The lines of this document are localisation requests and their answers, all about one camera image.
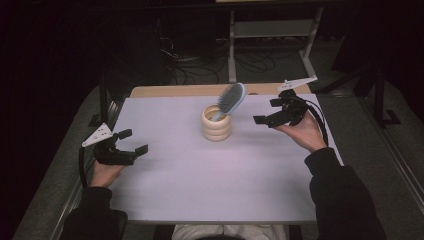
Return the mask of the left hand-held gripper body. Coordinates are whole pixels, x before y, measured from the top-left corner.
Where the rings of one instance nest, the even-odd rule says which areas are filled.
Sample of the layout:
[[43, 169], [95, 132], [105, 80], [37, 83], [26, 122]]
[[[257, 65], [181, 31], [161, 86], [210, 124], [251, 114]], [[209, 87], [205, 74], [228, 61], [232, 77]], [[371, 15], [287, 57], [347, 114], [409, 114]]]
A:
[[116, 142], [120, 140], [117, 133], [113, 133], [106, 123], [102, 123], [86, 140], [81, 144], [82, 148], [94, 146], [95, 159], [105, 165], [133, 165], [136, 159], [135, 152], [122, 151], [116, 147]]

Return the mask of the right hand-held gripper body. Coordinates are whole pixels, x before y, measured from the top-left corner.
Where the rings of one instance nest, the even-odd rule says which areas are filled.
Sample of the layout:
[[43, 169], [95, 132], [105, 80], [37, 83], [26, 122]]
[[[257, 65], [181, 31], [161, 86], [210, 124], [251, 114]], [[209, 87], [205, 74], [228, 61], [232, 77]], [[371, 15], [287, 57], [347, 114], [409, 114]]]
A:
[[296, 95], [294, 89], [316, 80], [316, 76], [297, 80], [285, 80], [282, 85], [277, 88], [277, 91], [279, 92], [277, 98], [281, 99], [283, 103], [282, 106], [279, 106], [281, 110], [267, 116], [266, 125], [270, 128], [284, 125], [286, 123], [297, 125], [308, 110], [308, 104], [304, 99]]

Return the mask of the light blue hairbrush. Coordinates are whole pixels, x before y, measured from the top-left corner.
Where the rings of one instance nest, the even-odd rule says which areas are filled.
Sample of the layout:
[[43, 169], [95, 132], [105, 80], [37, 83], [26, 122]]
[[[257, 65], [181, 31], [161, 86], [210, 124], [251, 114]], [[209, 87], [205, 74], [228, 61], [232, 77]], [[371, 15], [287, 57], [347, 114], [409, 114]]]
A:
[[211, 120], [217, 122], [223, 115], [230, 115], [242, 103], [245, 95], [246, 89], [242, 83], [229, 85], [218, 98], [218, 112]]

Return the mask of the cream ringed brush holder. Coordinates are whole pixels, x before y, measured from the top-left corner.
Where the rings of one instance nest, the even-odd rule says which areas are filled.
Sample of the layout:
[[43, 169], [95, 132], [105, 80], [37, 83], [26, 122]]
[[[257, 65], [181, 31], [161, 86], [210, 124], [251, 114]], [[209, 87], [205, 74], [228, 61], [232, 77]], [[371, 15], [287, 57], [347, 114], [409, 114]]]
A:
[[212, 121], [217, 112], [218, 106], [210, 105], [205, 107], [201, 113], [202, 134], [207, 140], [213, 142], [227, 139], [232, 130], [230, 115], [222, 115], [217, 121]]

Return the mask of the person's left hand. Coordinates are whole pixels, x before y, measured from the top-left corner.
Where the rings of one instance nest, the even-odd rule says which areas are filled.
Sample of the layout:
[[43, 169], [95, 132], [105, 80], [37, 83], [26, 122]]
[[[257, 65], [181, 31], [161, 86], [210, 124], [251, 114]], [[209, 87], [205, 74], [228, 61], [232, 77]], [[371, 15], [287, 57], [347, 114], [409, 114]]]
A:
[[90, 186], [109, 187], [119, 177], [123, 169], [123, 165], [105, 165], [95, 161]]

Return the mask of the person's right hand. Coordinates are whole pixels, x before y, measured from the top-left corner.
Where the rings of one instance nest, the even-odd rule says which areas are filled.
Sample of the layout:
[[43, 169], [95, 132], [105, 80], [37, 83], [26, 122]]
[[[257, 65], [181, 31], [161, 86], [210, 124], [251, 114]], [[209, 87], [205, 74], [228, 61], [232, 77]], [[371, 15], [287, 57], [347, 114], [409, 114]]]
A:
[[309, 112], [304, 114], [303, 119], [297, 125], [280, 125], [275, 127], [275, 130], [285, 133], [300, 147], [308, 150], [310, 153], [327, 146], [317, 121]]

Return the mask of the grey metal shelf stand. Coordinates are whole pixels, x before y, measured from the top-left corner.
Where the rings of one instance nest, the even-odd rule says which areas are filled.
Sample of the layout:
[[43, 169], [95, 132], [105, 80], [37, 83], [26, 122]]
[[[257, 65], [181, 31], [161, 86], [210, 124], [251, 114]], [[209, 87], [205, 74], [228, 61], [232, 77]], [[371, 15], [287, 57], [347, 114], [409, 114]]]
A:
[[255, 37], [306, 37], [307, 43], [299, 51], [299, 56], [309, 77], [316, 75], [309, 55], [319, 28], [324, 8], [318, 7], [312, 19], [236, 21], [235, 12], [230, 12], [228, 76], [230, 83], [237, 82], [234, 40]]

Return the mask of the black floor stand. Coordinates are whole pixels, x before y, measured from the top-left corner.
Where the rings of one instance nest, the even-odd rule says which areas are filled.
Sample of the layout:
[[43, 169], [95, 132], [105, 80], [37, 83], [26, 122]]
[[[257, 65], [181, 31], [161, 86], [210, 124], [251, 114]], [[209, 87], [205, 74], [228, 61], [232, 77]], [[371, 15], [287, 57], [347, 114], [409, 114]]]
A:
[[381, 128], [385, 128], [387, 125], [398, 125], [401, 123], [393, 110], [384, 109], [386, 78], [379, 64], [368, 62], [335, 82], [316, 90], [316, 93], [330, 93], [353, 79], [358, 79], [353, 90], [355, 96], [366, 97], [371, 90], [374, 90], [373, 116]]

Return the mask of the person's legs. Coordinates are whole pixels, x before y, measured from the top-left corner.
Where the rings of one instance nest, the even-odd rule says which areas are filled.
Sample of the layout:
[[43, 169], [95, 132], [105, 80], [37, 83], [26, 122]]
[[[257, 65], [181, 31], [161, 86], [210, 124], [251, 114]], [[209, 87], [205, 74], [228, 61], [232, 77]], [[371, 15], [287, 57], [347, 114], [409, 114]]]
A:
[[176, 225], [172, 240], [287, 240], [283, 225]]

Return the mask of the dark metal frame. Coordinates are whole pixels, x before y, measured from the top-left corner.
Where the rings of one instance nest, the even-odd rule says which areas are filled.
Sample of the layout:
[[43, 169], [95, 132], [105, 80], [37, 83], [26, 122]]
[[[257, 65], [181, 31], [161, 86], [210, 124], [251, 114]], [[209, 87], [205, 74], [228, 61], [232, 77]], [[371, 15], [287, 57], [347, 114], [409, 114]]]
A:
[[90, 127], [99, 127], [106, 123], [114, 128], [125, 99], [130, 94], [130, 88], [120, 80], [103, 75], [99, 81], [99, 107], [98, 113], [90, 120]]

